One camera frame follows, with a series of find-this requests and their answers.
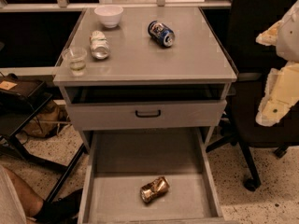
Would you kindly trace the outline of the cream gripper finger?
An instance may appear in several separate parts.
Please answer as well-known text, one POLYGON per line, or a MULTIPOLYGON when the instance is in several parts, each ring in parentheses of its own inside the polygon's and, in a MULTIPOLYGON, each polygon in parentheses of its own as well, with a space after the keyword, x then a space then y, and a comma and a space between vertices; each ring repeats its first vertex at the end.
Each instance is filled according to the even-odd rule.
POLYGON ((299 63, 287 62, 280 70, 272 68, 255 120, 262 126, 273 126, 279 123, 298 101, 299 63))
POLYGON ((260 33, 256 37, 256 42, 264 46, 275 46, 278 39, 278 28, 280 24, 281 21, 277 21, 267 30, 260 33))

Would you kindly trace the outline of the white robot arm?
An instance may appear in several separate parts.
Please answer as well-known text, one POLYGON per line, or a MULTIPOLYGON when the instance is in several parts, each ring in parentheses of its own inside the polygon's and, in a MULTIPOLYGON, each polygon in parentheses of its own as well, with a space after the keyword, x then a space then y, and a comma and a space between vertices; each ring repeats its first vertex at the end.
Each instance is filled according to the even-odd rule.
POLYGON ((259 34, 256 42, 275 46, 277 56, 287 61, 281 69, 270 70, 258 107, 256 122, 270 127, 279 123, 299 101, 299 0, 281 20, 259 34))

